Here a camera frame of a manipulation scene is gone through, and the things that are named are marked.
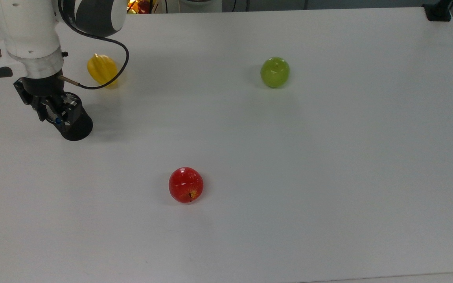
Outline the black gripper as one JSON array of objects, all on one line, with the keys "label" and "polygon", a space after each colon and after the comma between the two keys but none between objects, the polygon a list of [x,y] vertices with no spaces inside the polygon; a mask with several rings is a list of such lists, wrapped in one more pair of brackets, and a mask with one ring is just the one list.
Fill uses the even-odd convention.
[{"label": "black gripper", "polygon": [[[60,75],[52,75],[41,79],[29,79],[29,92],[25,90],[23,78],[14,82],[14,88],[26,105],[36,111],[40,121],[55,123],[59,127],[72,127],[81,116],[81,99],[64,91],[64,82]],[[61,97],[63,102],[54,106],[53,118],[50,117],[47,106],[42,103],[42,98]]]}]

